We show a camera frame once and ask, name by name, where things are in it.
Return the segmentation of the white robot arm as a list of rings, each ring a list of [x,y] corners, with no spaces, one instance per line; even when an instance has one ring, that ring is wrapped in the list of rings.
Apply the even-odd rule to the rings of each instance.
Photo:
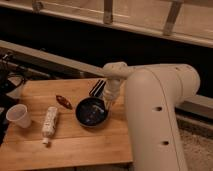
[[[134,171],[188,171],[175,107],[196,95],[198,72],[187,64],[103,67],[107,106],[124,94]]]

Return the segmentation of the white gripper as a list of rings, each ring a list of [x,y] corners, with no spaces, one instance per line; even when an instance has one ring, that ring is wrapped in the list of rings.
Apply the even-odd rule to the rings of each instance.
[[[119,79],[107,79],[103,90],[103,99],[106,104],[114,102],[120,94],[122,81]]]

